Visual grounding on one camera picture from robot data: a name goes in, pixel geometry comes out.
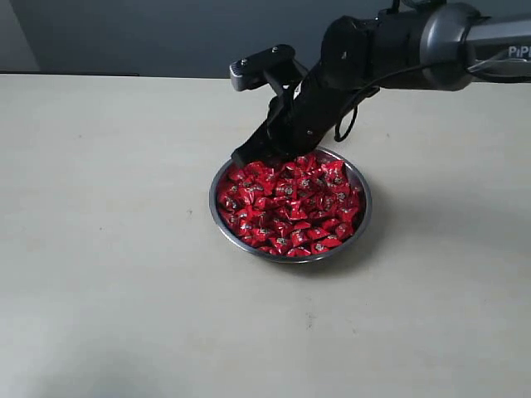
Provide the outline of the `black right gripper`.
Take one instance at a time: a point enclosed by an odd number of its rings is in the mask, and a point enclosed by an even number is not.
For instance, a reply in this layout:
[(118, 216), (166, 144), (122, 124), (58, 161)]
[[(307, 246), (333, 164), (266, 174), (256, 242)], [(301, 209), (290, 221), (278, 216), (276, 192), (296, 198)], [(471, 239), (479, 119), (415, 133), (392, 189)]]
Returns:
[(258, 161), (290, 160), (312, 152), (344, 114), (354, 93), (330, 86), (322, 65), (315, 65), (300, 82), (299, 94), (281, 105), (267, 124), (261, 124), (236, 148), (231, 160), (244, 167)]

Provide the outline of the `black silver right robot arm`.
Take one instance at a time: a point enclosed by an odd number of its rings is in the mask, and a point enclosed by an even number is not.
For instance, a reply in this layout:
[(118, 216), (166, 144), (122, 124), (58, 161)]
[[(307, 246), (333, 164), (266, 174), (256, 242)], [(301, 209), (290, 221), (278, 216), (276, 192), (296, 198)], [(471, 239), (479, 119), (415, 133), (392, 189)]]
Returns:
[(345, 140), (359, 105), (379, 90), (458, 91), (480, 80), (530, 80), (530, 19), (494, 18), (471, 5), (396, 1), (373, 19), (344, 16), (324, 34), (320, 57), (303, 67), (288, 45), (231, 64), (235, 90), (270, 86), (265, 121), (232, 153), (245, 166), (312, 152), (328, 132)]

